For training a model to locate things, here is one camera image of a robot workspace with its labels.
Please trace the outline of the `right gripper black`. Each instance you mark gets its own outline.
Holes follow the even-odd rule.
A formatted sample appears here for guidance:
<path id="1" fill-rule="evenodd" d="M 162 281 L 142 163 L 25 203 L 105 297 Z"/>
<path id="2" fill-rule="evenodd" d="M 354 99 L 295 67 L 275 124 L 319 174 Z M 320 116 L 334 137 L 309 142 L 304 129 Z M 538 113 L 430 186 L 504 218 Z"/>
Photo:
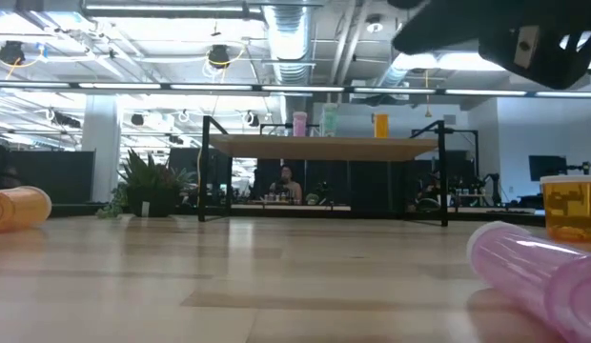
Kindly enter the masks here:
<path id="1" fill-rule="evenodd" d="M 481 11 L 488 16 L 479 34 Z M 393 38 L 418 54 L 479 36 L 479 55 L 553 90 L 573 86 L 591 64 L 591 0 L 431 0 Z"/>

